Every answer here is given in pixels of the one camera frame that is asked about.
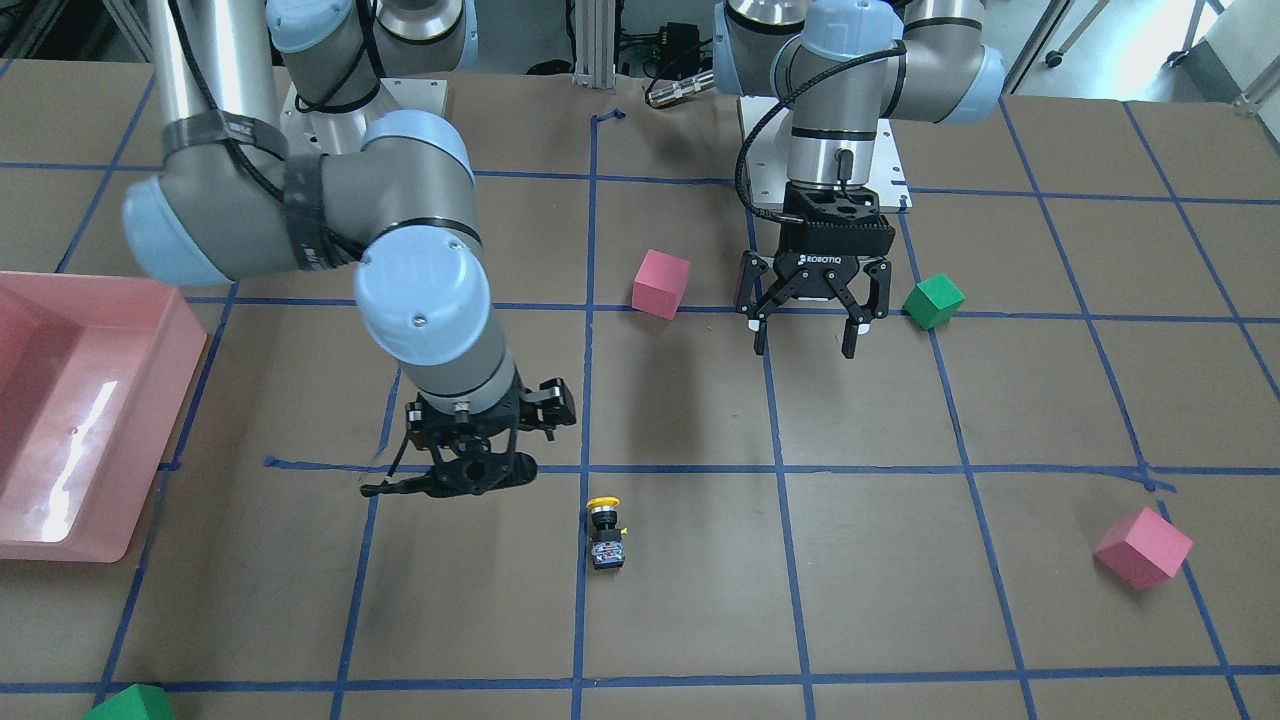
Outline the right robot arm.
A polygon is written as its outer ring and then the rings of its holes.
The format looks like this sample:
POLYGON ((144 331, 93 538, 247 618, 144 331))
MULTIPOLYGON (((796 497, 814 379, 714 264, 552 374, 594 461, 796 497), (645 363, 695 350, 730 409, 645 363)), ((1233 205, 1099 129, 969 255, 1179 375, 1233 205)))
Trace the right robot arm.
POLYGON ((366 497, 485 495, 531 483, 520 432, 576 421, 564 383, 529 389, 497 318, 460 132, 403 108, 379 54, 462 65, 465 1, 151 1, 163 170, 122 209, 136 261, 188 287, 355 269, 374 342, 417 388, 402 445, 430 469, 366 497))

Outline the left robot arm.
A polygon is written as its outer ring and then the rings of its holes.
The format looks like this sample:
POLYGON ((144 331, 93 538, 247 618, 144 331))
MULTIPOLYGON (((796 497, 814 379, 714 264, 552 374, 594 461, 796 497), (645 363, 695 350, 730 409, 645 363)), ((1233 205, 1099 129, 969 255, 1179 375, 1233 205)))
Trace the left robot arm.
POLYGON ((739 201, 780 228, 773 255, 746 251, 735 306, 763 354, 769 316, 792 299, 837 300, 841 351, 890 309, 895 229, 869 187, 883 119, 973 123, 1005 81, 982 41, 980 1, 722 1, 716 86, 773 106, 746 132, 739 201))

